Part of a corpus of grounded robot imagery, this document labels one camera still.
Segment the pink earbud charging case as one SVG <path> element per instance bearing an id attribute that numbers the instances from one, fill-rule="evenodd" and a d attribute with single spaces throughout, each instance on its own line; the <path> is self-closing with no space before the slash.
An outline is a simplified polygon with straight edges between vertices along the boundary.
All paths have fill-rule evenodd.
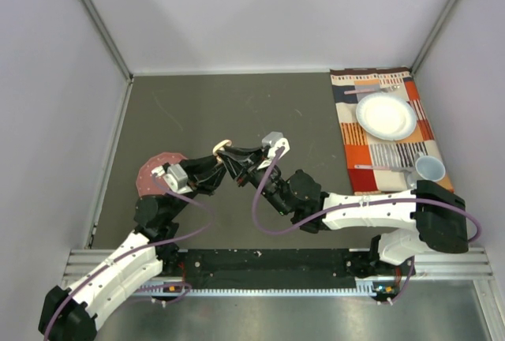
<path id="1" fill-rule="evenodd" d="M 225 139 L 220 142 L 218 142 L 212 149 L 212 154 L 214 156 L 218 155 L 218 151 L 223 150 L 225 147 L 230 147 L 232 145 L 232 141 Z"/>

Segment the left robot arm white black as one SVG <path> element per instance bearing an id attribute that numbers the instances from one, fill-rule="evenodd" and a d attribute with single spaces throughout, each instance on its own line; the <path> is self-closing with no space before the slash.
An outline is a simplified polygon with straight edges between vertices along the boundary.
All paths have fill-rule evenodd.
<path id="1" fill-rule="evenodd" d="M 105 320 L 129 296 L 158 274 L 179 264 L 176 217 L 199 194 L 212 195 L 226 175 L 221 159 L 167 161 L 137 178 L 135 228 L 102 263 L 67 288 L 46 295 L 39 320 L 45 340 L 93 340 Z"/>

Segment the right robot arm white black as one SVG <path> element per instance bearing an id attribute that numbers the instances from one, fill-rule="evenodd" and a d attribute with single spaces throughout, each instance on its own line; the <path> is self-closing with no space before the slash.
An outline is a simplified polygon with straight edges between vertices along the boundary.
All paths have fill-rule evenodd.
<path id="1" fill-rule="evenodd" d="M 421 180 L 414 189 L 371 196 L 327 193 L 303 170 L 282 177 L 277 163 L 287 150 L 286 142 L 258 148 L 234 148 L 229 143 L 215 147 L 214 154 L 232 179 L 239 186 L 255 187 L 253 216 L 264 198 L 280 215 L 290 215 L 295 229 L 313 234 L 384 227 L 388 232 L 372 240 L 368 255 L 369 267 L 380 275 L 423 253 L 468 252 L 465 202 L 437 183 Z"/>

